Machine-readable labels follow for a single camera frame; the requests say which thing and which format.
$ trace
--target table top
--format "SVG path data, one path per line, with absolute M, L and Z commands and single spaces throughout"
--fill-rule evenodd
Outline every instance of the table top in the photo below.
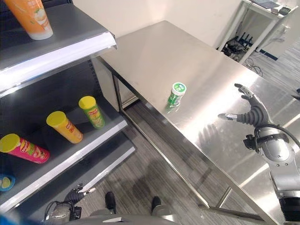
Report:
M 181 132 L 268 224 L 282 224 L 284 217 L 268 165 L 242 141 L 254 128 L 221 120 L 218 114 L 248 112 L 247 101 L 234 87 L 234 83 L 241 83 L 265 103 L 275 123 L 299 138 L 300 103 L 166 21 L 122 36 L 117 45 L 118 50 L 101 57 L 120 80 Z M 184 83 L 187 92 L 179 107 L 168 110 L 167 99 L 174 82 Z M 299 159 L 299 150 L 293 147 Z
M 264 8 L 264 7 L 261 7 L 261 6 L 255 4 L 254 2 L 252 2 L 252 1 L 250 1 L 250 0 L 242 0 L 242 1 L 245 2 L 245 3 L 247 3 L 246 7 L 248 7 L 248 5 L 249 5 L 250 3 L 252 3 L 251 6 L 250 6 L 250 9 L 251 9 L 251 10 L 256 11 L 256 12 L 258 12 L 258 13 L 260 13 L 260 14 L 262 14 L 262 15 L 264 15 L 264 16 L 270 18 L 270 19 L 274 19 L 274 18 L 282 19 L 282 18 L 285 17 L 285 15 L 281 15 L 281 14 L 276 15 L 276 14 L 273 14 L 273 13 L 271 12 L 271 9 L 270 9 L 270 8 Z M 288 7 L 288 6 L 286 6 L 286 5 L 280 5 L 280 3 L 277 3 L 277 4 L 278 4 L 279 6 L 276 7 L 275 9 L 277 9 L 278 11 L 279 11 L 282 7 Z M 291 8 L 291 11 L 289 12 L 289 14 L 292 13 L 296 8 L 298 8 L 298 6 L 293 6 L 293 7 Z

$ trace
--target shelf edge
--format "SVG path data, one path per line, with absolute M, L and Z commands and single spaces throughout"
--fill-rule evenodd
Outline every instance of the shelf edge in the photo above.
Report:
M 13 93 L 18 89 L 18 85 L 26 81 L 113 46 L 116 46 L 116 42 L 108 31 L 5 68 L 0 71 L 0 93 L 5 91 Z
M 12 208 L 18 207 L 20 203 L 24 201 L 27 197 L 29 197 L 31 194 L 33 194 L 34 192 L 42 188 L 44 185 L 46 185 L 48 182 L 50 182 L 52 179 L 58 176 L 61 172 L 68 169 L 79 159 L 83 158 L 85 155 L 87 155 L 92 150 L 94 150 L 97 146 L 101 145 L 103 142 L 105 142 L 107 139 L 109 139 L 111 136 L 113 136 L 114 134 L 116 134 L 126 126 L 127 126 L 127 122 L 123 120 L 119 124 L 112 127 L 103 135 L 99 136 L 97 139 L 95 139 L 94 141 L 92 141 L 91 143 L 83 147 L 81 150 L 77 151 L 66 161 L 57 165 L 55 168 L 45 173 L 43 176 L 41 176 L 35 182 L 31 183 L 29 186 L 27 186 L 25 189 L 20 191 L 18 194 L 14 195 L 13 197 L 5 201 L 3 204 L 1 204 L 0 212 L 5 213 Z
M 104 178 L 108 173 L 110 173 L 117 165 L 123 162 L 128 156 L 130 156 L 135 151 L 134 147 L 131 147 L 126 153 L 119 157 L 116 161 L 105 168 L 101 173 L 99 173 L 95 178 L 93 178 L 89 183 L 87 183 L 80 192 L 85 192 L 92 188 L 99 180 Z

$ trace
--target pink chip can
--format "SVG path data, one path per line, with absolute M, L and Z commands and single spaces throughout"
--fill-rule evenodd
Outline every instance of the pink chip can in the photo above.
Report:
M 0 151 L 14 155 L 34 163 L 44 163 L 50 157 L 50 153 L 16 134 L 5 135 L 0 140 Z

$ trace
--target orange chip can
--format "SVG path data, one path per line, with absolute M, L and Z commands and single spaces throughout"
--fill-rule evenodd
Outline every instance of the orange chip can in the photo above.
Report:
M 28 35 L 34 40 L 52 36 L 53 31 L 41 0 L 4 0 Z
M 83 139 L 83 134 L 74 126 L 74 124 L 62 111 L 52 112 L 47 117 L 46 123 L 73 144 L 79 143 Z

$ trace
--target store shelf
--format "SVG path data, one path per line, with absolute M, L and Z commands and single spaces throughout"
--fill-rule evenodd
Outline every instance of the store shelf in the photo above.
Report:
M 15 210 L 26 218 L 41 221 L 49 202 L 63 201 L 79 183 L 83 184 L 84 190 L 90 189 L 134 151 L 133 144 L 119 133 Z
M 73 4 L 46 9 L 53 35 L 32 40 L 22 28 L 1 31 L 0 93 L 81 58 L 116 46 L 113 35 Z
M 102 129 L 94 129 L 80 108 L 67 113 L 67 117 L 83 133 L 83 140 L 78 144 L 71 144 L 48 125 L 24 137 L 49 150 L 50 158 L 39 165 L 9 155 L 16 183 L 10 191 L 1 193 L 1 212 L 6 212 L 24 201 L 127 125 L 123 117 L 104 98 L 97 102 L 106 123 Z

